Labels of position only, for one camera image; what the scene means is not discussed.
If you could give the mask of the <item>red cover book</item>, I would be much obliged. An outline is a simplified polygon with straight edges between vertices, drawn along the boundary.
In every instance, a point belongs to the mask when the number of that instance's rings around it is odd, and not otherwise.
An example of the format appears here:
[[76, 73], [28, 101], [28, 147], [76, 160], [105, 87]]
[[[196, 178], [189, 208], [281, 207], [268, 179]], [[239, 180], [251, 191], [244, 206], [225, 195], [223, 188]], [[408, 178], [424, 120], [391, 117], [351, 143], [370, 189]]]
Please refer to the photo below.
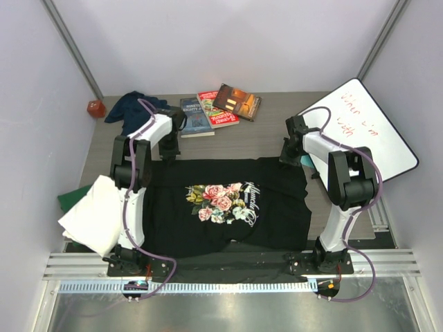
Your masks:
[[204, 113], [209, 121], [212, 129], [218, 129], [222, 127], [229, 127], [239, 124], [239, 118], [237, 115], [219, 109], [213, 105], [218, 91], [204, 91], [197, 94], [197, 99], [204, 110]]

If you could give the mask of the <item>dark cover paperback book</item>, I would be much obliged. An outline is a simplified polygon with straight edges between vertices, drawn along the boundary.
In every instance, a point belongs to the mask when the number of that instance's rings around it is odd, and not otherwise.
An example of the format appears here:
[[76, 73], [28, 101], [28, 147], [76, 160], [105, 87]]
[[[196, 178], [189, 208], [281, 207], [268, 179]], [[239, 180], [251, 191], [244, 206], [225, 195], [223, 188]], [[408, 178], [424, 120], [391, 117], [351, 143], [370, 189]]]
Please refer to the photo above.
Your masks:
[[213, 106], [253, 122], [262, 98], [238, 88], [222, 84], [213, 100]]

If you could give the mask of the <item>white dry-erase board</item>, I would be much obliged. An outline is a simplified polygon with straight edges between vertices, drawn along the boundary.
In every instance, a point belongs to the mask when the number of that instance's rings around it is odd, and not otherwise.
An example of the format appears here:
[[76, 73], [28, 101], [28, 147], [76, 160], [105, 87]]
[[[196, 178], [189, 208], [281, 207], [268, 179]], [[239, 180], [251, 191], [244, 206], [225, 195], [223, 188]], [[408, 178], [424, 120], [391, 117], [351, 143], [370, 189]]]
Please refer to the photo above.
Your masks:
[[344, 145], [367, 147], [383, 181], [415, 169], [419, 159], [363, 83], [353, 78], [303, 111], [305, 124]]

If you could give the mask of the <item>black t shirt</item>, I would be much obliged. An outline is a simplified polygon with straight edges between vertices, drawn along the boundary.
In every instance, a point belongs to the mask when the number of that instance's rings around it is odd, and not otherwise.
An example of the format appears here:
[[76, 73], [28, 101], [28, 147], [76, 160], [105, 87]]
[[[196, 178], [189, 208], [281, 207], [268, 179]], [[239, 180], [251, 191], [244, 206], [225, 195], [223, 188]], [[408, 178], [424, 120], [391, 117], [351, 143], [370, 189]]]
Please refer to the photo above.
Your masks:
[[302, 168], [276, 157], [152, 164], [143, 202], [143, 249], [195, 257], [244, 242], [304, 250], [311, 223]]

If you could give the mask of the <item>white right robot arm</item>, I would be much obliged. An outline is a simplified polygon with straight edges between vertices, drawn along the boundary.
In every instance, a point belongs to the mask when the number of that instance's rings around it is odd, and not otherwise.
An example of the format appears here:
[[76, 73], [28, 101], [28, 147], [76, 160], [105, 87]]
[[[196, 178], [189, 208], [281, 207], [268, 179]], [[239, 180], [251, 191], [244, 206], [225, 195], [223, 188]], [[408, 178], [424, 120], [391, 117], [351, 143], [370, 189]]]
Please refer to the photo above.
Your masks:
[[286, 120], [288, 137], [279, 161], [300, 166], [312, 155], [327, 166], [327, 196], [332, 205], [327, 225], [311, 253], [292, 254], [293, 275], [333, 275], [354, 272], [349, 255], [350, 230], [362, 211], [378, 199], [380, 172], [367, 147], [352, 148], [328, 138], [319, 128], [309, 128], [302, 116]]

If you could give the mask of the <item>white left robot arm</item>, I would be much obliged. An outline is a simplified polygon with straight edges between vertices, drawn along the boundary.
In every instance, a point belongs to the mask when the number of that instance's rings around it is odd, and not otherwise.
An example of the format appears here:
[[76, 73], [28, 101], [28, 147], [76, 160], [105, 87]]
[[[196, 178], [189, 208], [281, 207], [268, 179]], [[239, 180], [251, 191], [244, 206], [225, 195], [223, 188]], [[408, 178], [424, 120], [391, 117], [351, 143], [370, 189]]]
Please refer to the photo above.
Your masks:
[[179, 107], [157, 109], [141, 128], [114, 140], [110, 176], [118, 188], [123, 226], [114, 253], [106, 261], [108, 276], [139, 276], [149, 259], [139, 248], [145, 242], [143, 231], [144, 196], [152, 178], [152, 149], [158, 147], [167, 162], [180, 154], [178, 132], [187, 116]]

